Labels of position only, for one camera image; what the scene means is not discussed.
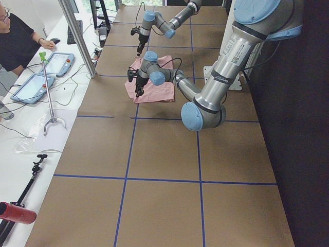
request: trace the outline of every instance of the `folded cloth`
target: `folded cloth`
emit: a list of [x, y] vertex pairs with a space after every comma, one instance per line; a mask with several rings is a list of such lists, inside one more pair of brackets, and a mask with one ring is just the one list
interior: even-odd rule
[[[158, 63], [160, 66], [163, 66], [168, 62], [163, 68], [173, 68], [171, 56], [164, 56], [158, 59]], [[140, 69], [140, 66], [143, 62], [143, 58], [136, 58], [135, 62], [131, 65], [133, 69]], [[125, 88], [128, 92], [128, 95], [135, 104], [137, 103], [145, 103], [145, 102], [158, 102], [158, 101], [166, 101], [173, 102], [175, 101], [175, 88], [172, 82], [165, 82], [162, 85], [155, 86], [150, 80], [144, 86], [144, 94], [136, 98], [136, 78], [133, 79], [132, 82], [127, 82], [124, 84]]]

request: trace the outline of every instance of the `dark background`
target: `dark background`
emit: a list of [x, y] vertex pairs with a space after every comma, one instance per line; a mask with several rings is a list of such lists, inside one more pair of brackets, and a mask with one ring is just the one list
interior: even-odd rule
[[[328, 15], [327, 0], [306, 0], [301, 34], [282, 41], [249, 81], [296, 247], [329, 247]], [[257, 63], [277, 44], [265, 42]]]

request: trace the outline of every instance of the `robotic arm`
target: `robotic arm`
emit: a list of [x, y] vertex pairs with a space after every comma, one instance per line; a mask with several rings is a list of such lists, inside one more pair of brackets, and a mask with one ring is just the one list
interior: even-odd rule
[[138, 27], [131, 30], [131, 35], [134, 35], [135, 33], [139, 34], [137, 56], [140, 56], [145, 47], [145, 44], [149, 41], [153, 25], [155, 25], [166, 38], [171, 39], [175, 35], [175, 30], [178, 27], [180, 27], [189, 17], [198, 13], [201, 4], [202, 0], [190, 0], [187, 4], [187, 7], [174, 18], [172, 18], [169, 22], [164, 20], [161, 13], [147, 10], [144, 14], [141, 28]]
[[148, 79], [155, 85], [173, 82], [190, 101], [181, 110], [184, 125], [193, 131], [217, 127], [226, 118], [222, 98], [245, 67], [256, 44], [299, 35], [303, 8], [303, 0], [236, 0], [233, 34], [202, 90], [181, 71], [160, 68], [157, 54], [152, 51], [146, 52], [140, 70], [128, 71], [129, 80], [137, 78], [136, 93], [139, 95]]

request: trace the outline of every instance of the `person's hand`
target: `person's hand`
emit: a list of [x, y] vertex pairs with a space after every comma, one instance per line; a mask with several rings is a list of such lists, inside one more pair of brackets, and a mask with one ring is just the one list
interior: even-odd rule
[[40, 45], [48, 50], [51, 50], [55, 47], [55, 43], [53, 41], [50, 40], [40, 40]]

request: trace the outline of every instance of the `black shirt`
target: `black shirt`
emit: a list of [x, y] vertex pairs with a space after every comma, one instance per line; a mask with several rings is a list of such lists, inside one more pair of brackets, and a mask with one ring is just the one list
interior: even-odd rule
[[0, 33], [0, 64], [6, 71], [26, 67], [40, 48], [32, 39], [34, 30], [20, 18], [10, 14], [10, 32]]

